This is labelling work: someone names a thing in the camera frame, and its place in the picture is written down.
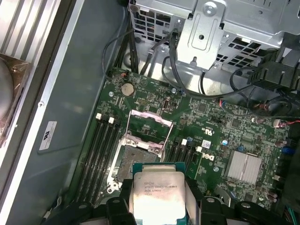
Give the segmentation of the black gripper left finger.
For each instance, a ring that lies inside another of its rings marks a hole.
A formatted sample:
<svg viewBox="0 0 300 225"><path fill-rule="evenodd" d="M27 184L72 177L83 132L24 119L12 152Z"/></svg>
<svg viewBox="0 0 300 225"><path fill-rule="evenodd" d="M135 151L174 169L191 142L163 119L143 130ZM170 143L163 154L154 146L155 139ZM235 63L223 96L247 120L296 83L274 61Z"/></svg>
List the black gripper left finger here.
<svg viewBox="0 0 300 225"><path fill-rule="evenodd" d="M75 202L46 219L44 225L132 225L129 199L133 180L124 180L121 193L94 208L87 202Z"/></svg>

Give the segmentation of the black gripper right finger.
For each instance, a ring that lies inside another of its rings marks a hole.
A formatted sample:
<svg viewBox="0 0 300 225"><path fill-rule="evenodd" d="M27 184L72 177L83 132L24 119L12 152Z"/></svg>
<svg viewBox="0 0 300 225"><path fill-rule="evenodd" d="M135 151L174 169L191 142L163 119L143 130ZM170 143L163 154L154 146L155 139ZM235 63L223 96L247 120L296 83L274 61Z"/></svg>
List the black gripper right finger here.
<svg viewBox="0 0 300 225"><path fill-rule="evenodd" d="M233 208L204 196L195 180L185 178L186 209L194 225L284 225L285 219L253 203L242 201Z"/></svg>

